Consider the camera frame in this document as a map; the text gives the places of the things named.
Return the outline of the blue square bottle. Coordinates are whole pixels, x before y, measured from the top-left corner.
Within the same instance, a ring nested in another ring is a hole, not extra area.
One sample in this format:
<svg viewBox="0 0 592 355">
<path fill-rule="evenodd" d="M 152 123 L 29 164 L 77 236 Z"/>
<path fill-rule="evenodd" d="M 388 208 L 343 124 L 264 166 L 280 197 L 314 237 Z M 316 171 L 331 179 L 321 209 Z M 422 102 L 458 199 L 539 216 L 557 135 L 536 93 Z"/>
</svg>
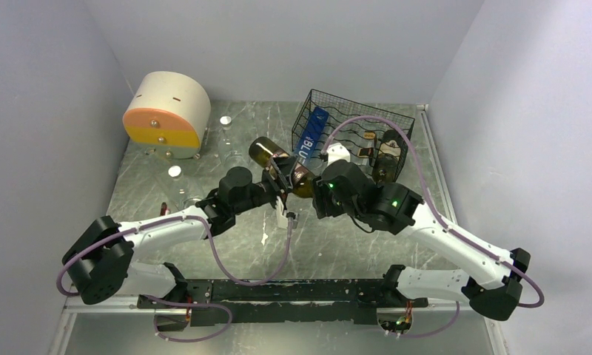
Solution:
<svg viewBox="0 0 592 355">
<path fill-rule="evenodd" d="M 306 117 L 302 129 L 297 135 L 298 141 L 294 146 L 294 155 L 297 155 L 303 165 L 315 156 L 316 147 L 326 128 L 329 113 L 319 106 L 316 106 Z"/>
</svg>

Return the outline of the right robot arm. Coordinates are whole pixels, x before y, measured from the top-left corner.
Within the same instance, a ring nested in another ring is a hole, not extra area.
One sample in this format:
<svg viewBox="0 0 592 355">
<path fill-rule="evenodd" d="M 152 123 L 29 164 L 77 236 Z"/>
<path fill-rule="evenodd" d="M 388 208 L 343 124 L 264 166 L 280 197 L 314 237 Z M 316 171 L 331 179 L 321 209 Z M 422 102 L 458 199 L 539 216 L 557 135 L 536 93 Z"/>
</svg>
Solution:
<svg viewBox="0 0 592 355">
<path fill-rule="evenodd" d="M 522 274 L 531 260 L 524 249 L 493 246 L 432 211 L 416 192 L 400 183 L 375 183 L 346 160 L 331 163 L 313 179 L 312 188 L 318 218 L 346 214 L 374 231 L 404 235 L 456 266 L 454 270 L 390 266 L 381 288 L 388 305 L 419 298 L 466 302 L 496 321 L 508 320 L 519 307 Z"/>
</svg>

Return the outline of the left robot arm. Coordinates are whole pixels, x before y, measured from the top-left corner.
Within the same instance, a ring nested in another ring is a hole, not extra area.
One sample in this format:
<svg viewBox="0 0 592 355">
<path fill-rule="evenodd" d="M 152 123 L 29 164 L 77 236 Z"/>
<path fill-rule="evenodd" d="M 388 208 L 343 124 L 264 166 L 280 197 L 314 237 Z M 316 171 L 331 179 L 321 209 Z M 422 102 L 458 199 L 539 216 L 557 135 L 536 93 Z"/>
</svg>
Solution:
<svg viewBox="0 0 592 355">
<path fill-rule="evenodd" d="M 63 256 L 61 275 L 75 286 L 70 292 L 57 279 L 62 294 L 95 305 L 115 295 L 154 297 L 170 308 L 189 299 L 188 283 L 171 263 L 138 262 L 142 254 L 191 240 L 211 240 L 235 225 L 237 215 L 267 203 L 285 206 L 293 190 L 297 160 L 270 159 L 258 183 L 245 167 L 231 168 L 208 196 L 179 212 L 136 222 L 116 223 L 110 216 L 94 220 Z"/>
</svg>

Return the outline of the clear bottle silver cap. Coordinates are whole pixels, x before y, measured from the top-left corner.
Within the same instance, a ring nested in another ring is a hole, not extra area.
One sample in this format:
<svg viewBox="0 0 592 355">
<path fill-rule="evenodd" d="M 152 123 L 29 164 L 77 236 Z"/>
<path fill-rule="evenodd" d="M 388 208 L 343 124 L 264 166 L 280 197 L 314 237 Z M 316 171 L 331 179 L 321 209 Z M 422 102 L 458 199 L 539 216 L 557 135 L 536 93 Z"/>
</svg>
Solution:
<svg viewBox="0 0 592 355">
<path fill-rule="evenodd" d="M 246 159 L 241 151 L 241 146 L 233 136 L 232 117 L 225 115 L 220 117 L 220 141 L 218 144 L 219 158 L 225 169 L 236 166 L 246 166 Z"/>
</svg>

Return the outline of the dark bottle black neck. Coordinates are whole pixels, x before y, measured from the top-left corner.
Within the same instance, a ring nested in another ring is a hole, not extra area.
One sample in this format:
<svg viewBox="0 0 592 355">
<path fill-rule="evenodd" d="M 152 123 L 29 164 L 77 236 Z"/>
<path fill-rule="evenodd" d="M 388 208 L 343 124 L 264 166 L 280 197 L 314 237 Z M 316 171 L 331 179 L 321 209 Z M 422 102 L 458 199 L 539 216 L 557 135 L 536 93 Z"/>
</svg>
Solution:
<svg viewBox="0 0 592 355">
<path fill-rule="evenodd" d="M 273 178 L 280 180 L 280 176 L 284 176 L 292 187 L 292 194 L 301 198 L 313 197 L 312 180 L 316 175 L 270 138 L 256 138 L 249 147 L 249 156 Z"/>
</svg>

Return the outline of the dark green wine bottle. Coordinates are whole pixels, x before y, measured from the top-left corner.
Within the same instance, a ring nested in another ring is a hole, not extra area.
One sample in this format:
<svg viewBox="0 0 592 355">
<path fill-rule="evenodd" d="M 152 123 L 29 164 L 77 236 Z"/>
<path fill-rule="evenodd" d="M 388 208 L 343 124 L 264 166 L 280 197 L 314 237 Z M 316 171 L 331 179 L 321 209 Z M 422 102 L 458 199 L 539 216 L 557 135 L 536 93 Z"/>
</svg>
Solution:
<svg viewBox="0 0 592 355">
<path fill-rule="evenodd" d="M 406 142 L 395 129 L 383 133 L 372 169 L 375 183 L 395 182 L 400 175 L 406 158 Z"/>
</svg>

